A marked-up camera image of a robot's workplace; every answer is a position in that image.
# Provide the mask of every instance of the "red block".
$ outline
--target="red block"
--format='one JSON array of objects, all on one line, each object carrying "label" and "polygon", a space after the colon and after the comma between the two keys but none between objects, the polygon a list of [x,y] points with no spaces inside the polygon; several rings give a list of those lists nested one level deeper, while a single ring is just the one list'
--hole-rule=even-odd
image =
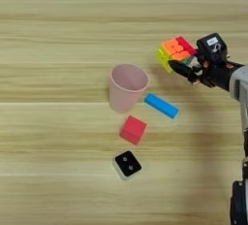
[{"label": "red block", "polygon": [[146,123],[133,116],[128,116],[120,132],[120,137],[134,145],[137,145],[143,136],[145,128]]}]

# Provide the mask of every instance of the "black dice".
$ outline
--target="black dice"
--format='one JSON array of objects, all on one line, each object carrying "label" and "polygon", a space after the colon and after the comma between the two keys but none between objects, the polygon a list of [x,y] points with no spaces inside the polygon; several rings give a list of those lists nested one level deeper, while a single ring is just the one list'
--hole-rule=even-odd
[{"label": "black dice", "polygon": [[130,177],[139,170],[141,170],[141,165],[136,159],[135,155],[131,151],[126,151],[114,159],[118,168],[124,177]]}]

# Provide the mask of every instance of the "pink cup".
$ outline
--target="pink cup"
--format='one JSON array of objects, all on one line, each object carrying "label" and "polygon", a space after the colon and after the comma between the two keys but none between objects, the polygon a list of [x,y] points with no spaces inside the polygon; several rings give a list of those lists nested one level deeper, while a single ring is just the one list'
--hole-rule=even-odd
[{"label": "pink cup", "polygon": [[109,103],[118,113],[132,109],[149,84],[147,74],[129,64],[117,65],[110,73]]}]

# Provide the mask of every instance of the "orange cube face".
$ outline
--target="orange cube face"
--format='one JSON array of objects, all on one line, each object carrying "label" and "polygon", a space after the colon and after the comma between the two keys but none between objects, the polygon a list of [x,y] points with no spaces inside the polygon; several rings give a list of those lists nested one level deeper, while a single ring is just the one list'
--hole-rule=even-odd
[{"label": "orange cube face", "polygon": [[189,65],[195,54],[196,50],[185,40],[184,37],[180,36],[161,44],[158,53],[158,60],[169,73],[172,73],[169,60],[179,60]]}]

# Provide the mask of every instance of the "wooden table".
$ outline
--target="wooden table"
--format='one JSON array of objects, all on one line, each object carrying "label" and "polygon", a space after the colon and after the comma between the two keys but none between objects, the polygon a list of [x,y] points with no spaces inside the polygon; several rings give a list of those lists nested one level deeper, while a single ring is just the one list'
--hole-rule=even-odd
[{"label": "wooden table", "polygon": [[[247,0],[0,0],[0,224],[229,224],[239,105],[155,55],[163,40],[217,31],[245,63],[247,18]],[[138,103],[137,147],[108,104],[109,71],[127,62],[181,111],[170,120]],[[143,170],[122,181],[112,159],[127,149]]]}]

